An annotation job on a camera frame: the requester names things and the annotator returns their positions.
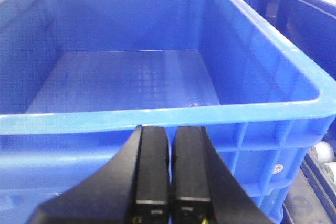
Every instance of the crate bottom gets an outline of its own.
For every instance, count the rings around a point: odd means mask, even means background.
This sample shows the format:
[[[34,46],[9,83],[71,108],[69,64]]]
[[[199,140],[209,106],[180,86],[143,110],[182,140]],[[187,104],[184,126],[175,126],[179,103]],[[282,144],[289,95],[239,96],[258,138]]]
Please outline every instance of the crate bottom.
[[[219,105],[196,50],[66,53],[26,113]]]

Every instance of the blue plastic crate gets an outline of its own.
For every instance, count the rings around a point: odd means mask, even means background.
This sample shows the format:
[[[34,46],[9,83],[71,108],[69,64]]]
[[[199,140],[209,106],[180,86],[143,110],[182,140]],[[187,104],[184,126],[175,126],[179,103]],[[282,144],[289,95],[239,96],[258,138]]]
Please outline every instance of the blue plastic crate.
[[[251,6],[336,79],[336,0],[250,0]],[[336,148],[336,123],[328,130]]]
[[[336,114],[335,81],[242,0],[0,0],[0,17],[0,223],[24,223],[138,124],[170,140],[206,126],[280,222],[283,197],[263,199]]]

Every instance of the blue storage container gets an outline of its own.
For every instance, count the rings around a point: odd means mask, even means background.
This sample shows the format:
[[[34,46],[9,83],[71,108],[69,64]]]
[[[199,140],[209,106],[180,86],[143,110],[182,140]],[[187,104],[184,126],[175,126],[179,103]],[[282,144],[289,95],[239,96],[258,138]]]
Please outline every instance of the blue storage container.
[[[280,222],[336,114],[335,81],[242,0],[0,0],[0,17],[0,223],[24,223],[138,124],[170,139],[206,126]]]
[[[250,0],[251,6],[336,79],[336,0]],[[336,148],[336,123],[328,130]]]

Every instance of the blue plastic bin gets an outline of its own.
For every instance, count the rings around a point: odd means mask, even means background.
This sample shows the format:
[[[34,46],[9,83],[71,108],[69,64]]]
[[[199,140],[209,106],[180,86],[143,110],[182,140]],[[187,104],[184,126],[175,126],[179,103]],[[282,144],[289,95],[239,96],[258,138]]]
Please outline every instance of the blue plastic bin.
[[[138,124],[170,139],[206,126],[280,222],[336,114],[335,81],[242,0],[0,0],[0,17],[0,223],[24,223]]]
[[[336,0],[250,0],[250,4],[336,79]],[[328,132],[336,148],[336,123]]]

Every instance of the wire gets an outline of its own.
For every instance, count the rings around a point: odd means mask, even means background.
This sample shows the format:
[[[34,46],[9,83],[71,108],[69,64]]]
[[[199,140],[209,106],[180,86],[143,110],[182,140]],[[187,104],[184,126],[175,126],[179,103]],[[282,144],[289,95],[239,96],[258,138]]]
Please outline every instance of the wire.
[[[132,219],[132,224],[140,224],[142,222],[141,216],[134,216]]]
[[[202,224],[209,224],[209,221],[206,217],[203,217]]]

